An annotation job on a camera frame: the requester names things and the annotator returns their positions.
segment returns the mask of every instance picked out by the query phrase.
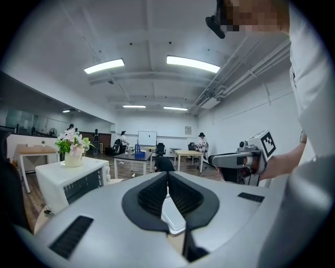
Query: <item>whiteboard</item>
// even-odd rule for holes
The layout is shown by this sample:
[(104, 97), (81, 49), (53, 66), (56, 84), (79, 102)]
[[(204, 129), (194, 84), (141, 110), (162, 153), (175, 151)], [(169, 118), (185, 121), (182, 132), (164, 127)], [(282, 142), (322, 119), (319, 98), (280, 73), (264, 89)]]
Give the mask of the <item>whiteboard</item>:
[(138, 131), (137, 142), (138, 142), (139, 145), (156, 146), (157, 132), (154, 132), (154, 131)]

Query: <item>blue container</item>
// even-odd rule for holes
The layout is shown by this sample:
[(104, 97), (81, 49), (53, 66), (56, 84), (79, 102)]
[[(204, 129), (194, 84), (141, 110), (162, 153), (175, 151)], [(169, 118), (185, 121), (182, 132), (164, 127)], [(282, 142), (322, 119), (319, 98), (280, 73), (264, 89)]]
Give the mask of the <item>blue container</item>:
[(145, 157), (146, 153), (141, 152), (140, 146), (138, 144), (135, 145), (135, 158), (142, 158)]

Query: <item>black cable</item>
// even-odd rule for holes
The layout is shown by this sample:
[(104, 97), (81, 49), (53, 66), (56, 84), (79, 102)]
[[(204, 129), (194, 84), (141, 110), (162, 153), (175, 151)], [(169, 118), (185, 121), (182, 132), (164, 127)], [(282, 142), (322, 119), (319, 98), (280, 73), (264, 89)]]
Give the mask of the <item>black cable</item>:
[(250, 179), (251, 179), (251, 173), (250, 173), (250, 175), (249, 175), (248, 185), (250, 184)]

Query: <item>white flower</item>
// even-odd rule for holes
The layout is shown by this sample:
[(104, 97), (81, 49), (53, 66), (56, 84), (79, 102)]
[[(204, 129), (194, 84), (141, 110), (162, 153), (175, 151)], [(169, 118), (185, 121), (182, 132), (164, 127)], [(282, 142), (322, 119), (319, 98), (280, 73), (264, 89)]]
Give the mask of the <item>white flower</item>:
[(77, 138), (77, 141), (78, 141), (78, 143), (80, 144), (80, 145), (82, 145), (83, 144), (83, 136), (80, 134), (79, 136), (78, 135), (76, 135), (76, 138)]
[(65, 134), (60, 133), (59, 136), (58, 136), (58, 139), (59, 139), (59, 140), (62, 140), (62, 139), (64, 139), (64, 138), (65, 138)]
[(66, 130), (65, 131), (65, 140), (69, 140), (70, 142), (74, 142), (74, 138), (78, 137), (75, 132), (74, 129), (71, 128), (70, 130)]
[(79, 157), (83, 154), (83, 152), (84, 149), (79, 144), (71, 145), (70, 147), (70, 155), (75, 155), (76, 157)]

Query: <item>fluorescent light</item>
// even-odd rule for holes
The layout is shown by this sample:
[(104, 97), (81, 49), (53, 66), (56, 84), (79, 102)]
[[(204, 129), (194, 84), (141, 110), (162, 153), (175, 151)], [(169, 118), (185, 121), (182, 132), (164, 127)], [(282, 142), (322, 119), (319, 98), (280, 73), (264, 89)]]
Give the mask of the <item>fluorescent light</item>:
[(215, 66), (206, 62), (202, 61), (196, 61), (186, 58), (180, 58), (180, 57), (174, 57), (174, 56), (168, 56), (166, 59), (167, 64), (176, 64), (176, 65), (183, 65), (183, 66), (189, 66), (194, 67), (198, 69), (203, 69), (209, 72), (217, 73), (220, 70), (219, 66)]
[(164, 109), (168, 109), (168, 110), (180, 110), (180, 111), (187, 111), (186, 108), (176, 108), (176, 107), (166, 107), (164, 106)]
[(145, 108), (145, 105), (124, 105), (124, 108)]
[(125, 66), (125, 63), (124, 63), (123, 59), (101, 63), (101, 64), (98, 64), (98, 65), (86, 68), (84, 71), (87, 74), (90, 74), (90, 73), (98, 72), (98, 71), (101, 71), (101, 70), (114, 68), (114, 67), (120, 67), (120, 66)]

